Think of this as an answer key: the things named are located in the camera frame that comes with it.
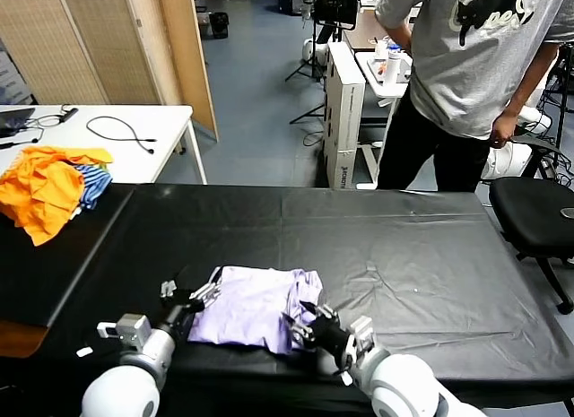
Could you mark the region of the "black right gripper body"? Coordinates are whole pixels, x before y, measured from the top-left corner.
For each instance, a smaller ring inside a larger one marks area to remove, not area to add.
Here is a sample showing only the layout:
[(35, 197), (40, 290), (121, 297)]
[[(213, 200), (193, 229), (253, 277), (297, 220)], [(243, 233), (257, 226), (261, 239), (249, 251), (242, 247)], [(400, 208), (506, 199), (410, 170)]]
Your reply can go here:
[(308, 340), (312, 348), (322, 348), (331, 354), (336, 366), (349, 366), (355, 362), (355, 338), (338, 324), (312, 324)]

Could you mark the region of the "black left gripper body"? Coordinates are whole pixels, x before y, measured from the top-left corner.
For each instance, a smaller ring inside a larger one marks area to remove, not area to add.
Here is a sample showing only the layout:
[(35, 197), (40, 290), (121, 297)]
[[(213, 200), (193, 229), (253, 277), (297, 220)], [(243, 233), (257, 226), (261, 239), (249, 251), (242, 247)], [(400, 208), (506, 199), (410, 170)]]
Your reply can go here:
[(183, 295), (178, 295), (168, 303), (162, 330), (174, 341), (180, 341), (187, 338), (196, 314), (203, 311), (203, 301), (196, 298), (185, 299)]

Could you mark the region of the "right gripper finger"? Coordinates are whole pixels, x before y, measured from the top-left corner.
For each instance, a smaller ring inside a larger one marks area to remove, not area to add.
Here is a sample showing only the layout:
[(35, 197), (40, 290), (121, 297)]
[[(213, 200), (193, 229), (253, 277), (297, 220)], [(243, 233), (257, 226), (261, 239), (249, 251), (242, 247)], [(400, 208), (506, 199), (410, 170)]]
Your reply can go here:
[(296, 321), (293, 317), (283, 313), (283, 321), (291, 335), (291, 339), (303, 348), (311, 348), (314, 343), (314, 332), (309, 326)]
[(300, 304), (304, 309), (313, 314), (316, 319), (323, 318), (328, 323), (335, 324), (336, 326), (340, 325), (339, 314), (327, 304), (317, 305), (305, 300), (301, 300)]

